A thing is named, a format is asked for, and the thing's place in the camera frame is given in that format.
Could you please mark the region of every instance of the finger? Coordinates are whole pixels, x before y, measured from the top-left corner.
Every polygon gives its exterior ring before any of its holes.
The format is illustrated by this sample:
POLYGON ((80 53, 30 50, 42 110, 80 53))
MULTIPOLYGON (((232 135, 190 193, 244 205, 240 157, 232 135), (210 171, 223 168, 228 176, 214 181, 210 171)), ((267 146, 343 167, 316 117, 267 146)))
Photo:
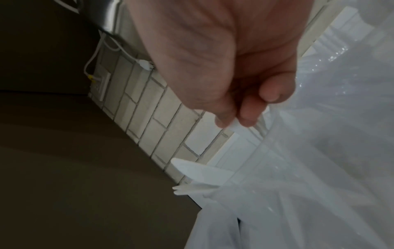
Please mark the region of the finger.
POLYGON ((267 103, 258 96, 257 91, 254 94, 246 95, 239 110, 239 123, 244 127, 254 126, 266 108, 267 103))
POLYGON ((296 89, 295 75, 295 72, 285 72, 270 76, 261 84, 259 96, 268 103, 287 100, 296 89))
POLYGON ((215 123, 220 128, 229 126, 237 115, 237 107, 230 93, 209 104, 205 110, 216 115, 215 123))

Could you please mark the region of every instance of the hand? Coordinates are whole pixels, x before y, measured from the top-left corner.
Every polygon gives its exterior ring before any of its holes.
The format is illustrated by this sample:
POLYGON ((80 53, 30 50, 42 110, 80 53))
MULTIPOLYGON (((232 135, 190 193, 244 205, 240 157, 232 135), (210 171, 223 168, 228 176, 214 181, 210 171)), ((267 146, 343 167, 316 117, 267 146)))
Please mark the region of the hand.
POLYGON ((155 65, 183 104, 253 126, 295 89, 313 0, 127 0, 155 65))

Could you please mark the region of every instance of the metal surface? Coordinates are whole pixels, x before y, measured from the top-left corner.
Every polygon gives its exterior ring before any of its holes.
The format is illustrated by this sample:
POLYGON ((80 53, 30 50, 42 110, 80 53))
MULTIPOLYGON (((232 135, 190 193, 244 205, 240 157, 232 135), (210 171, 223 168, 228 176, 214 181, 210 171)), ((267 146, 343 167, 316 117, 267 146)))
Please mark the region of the metal surface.
POLYGON ((100 30, 148 55, 123 0, 77 0, 78 11, 100 30))

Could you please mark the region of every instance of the power outlet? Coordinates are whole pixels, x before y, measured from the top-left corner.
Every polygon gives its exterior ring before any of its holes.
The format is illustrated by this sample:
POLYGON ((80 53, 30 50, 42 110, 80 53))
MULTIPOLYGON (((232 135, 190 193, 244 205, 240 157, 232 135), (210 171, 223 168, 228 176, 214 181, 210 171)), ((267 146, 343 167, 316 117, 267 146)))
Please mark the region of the power outlet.
POLYGON ((93 82, 90 86, 90 91, 99 101, 103 101, 111 74, 102 65, 98 64, 94 71, 94 76, 101 78, 101 81, 93 82))

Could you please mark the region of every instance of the white plastic bag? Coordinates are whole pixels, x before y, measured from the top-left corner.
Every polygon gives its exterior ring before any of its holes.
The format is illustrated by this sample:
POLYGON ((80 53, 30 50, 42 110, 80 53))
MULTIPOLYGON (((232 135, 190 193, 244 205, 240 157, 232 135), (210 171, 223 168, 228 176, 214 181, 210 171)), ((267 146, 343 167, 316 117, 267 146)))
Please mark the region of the white plastic bag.
POLYGON ((299 61, 294 96, 270 107, 263 143, 210 196, 258 230, 256 248, 394 248, 394 5, 349 2, 299 61))

